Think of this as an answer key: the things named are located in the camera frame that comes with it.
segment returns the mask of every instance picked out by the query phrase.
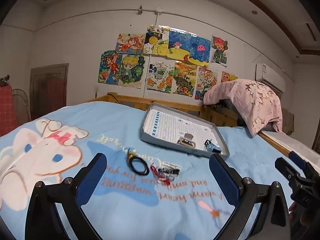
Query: blue gripper pad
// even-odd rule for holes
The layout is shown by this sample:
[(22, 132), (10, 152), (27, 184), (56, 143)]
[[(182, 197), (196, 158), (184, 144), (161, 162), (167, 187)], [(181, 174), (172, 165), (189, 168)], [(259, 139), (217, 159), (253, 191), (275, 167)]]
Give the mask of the blue gripper pad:
[(306, 162), (299, 157), (295, 152), (289, 152), (289, 159), (292, 160), (300, 169), (304, 170), (306, 168)]
[(82, 179), (76, 190), (76, 203), (78, 207), (87, 204), (103, 173), (107, 168), (107, 158), (104, 154), (96, 154), (87, 167), (87, 174)]
[(231, 170), (231, 168), (224, 162), (219, 154), (212, 154), (210, 156), (209, 168), (228, 203), (237, 207), (240, 201), (240, 188), (226, 170), (226, 168), (229, 170)]

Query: white wall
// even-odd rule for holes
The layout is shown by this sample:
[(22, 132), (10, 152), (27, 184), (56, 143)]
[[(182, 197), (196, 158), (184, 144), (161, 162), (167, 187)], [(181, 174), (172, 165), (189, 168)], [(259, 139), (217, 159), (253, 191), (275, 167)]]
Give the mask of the white wall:
[(41, 8), (29, 0), (18, 0), (0, 26), (0, 77), (10, 75), (12, 88), (29, 97), (28, 55)]
[[(154, 12), (144, 11), (138, 15), (133, 11), (140, 5), (146, 10), (162, 7), (164, 12), (179, 14), (161, 14), (159, 25), (184, 29), (209, 40), (213, 34), (227, 39), (228, 67), (212, 63), (212, 68), (226, 70), (239, 78), (254, 79), (256, 63), (267, 63), (281, 74), (276, 63), (285, 68), (289, 76), (293, 75), (291, 60), (268, 36), (235, 13), (207, 0), (65, 0), (42, 14), (40, 30), (35, 32), (32, 45), (30, 67), (69, 63), (68, 105), (93, 98), (96, 87), (98, 96), (113, 91), (142, 97), (142, 89), (97, 83), (101, 54), (115, 48), (118, 34), (145, 33), (148, 25), (155, 24)], [(286, 78), (286, 82), (289, 89), (282, 101), (284, 107), (290, 108), (292, 81)], [(147, 91), (145, 97), (201, 103), (155, 91)]]
[(295, 84), (291, 112), (294, 132), (291, 137), (312, 147), (320, 117), (320, 65), (294, 65)]

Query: pink bow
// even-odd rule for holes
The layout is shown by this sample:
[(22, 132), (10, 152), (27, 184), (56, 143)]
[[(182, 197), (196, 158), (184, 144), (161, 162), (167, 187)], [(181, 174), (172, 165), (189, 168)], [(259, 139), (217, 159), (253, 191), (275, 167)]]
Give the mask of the pink bow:
[(56, 139), (61, 145), (63, 145), (63, 143), (64, 143), (65, 141), (67, 141), (67, 140), (70, 139), (71, 134), (68, 133), (68, 132), (66, 132), (64, 135), (59, 136), (59, 133), (60, 133), (60, 132), (61, 132), (61, 131), (56, 131), (56, 132), (50, 134), (50, 135), (49, 135), (48, 137), (46, 137), (46, 138), (54, 138), (54, 139)]

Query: metal screw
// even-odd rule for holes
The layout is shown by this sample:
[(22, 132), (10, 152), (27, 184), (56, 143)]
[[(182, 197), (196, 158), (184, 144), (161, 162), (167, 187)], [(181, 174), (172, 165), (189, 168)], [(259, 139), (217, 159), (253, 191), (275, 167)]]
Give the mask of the metal screw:
[(41, 187), (42, 186), (42, 181), (38, 181), (37, 183), (36, 183), (36, 187)]
[(70, 184), (72, 182), (72, 178), (71, 177), (67, 177), (64, 179), (63, 181), (65, 184)]
[(251, 183), (252, 183), (252, 179), (249, 178), (249, 177), (243, 178), (243, 181), (244, 181), (246, 184), (251, 184)]
[(280, 187), (280, 185), (281, 185), (278, 181), (275, 181), (273, 184), (274, 184), (276, 187)]

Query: grid chart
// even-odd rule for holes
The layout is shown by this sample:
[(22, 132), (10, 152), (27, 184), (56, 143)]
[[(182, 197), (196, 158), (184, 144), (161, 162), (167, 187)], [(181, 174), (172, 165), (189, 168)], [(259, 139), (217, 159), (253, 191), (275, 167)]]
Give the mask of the grid chart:
[(219, 145), (213, 132), (208, 127), (198, 125), (179, 117), (151, 109), (144, 127), (147, 134), (167, 142), (177, 143), (185, 133), (192, 134), (196, 149), (205, 151), (204, 142), (210, 139)]

